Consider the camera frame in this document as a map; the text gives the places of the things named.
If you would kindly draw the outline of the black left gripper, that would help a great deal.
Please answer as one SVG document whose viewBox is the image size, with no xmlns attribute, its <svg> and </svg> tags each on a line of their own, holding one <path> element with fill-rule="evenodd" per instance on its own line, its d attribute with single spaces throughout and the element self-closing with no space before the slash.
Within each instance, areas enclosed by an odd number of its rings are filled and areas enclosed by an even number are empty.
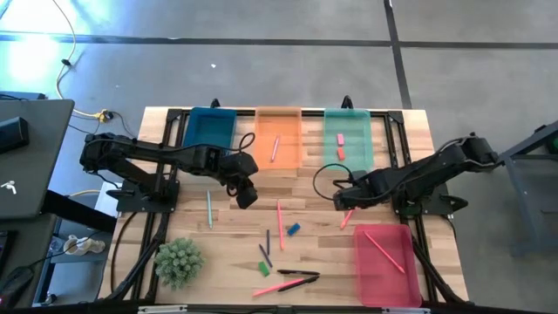
<svg viewBox="0 0 558 314">
<path fill-rule="evenodd" d="M 235 197 L 239 208 L 247 209 L 258 200 L 257 191 L 250 180 L 250 176 L 258 171 L 259 167 L 250 154 L 238 152 L 220 158 L 217 180 L 222 185 L 249 186 L 239 190 Z"/>
</svg>

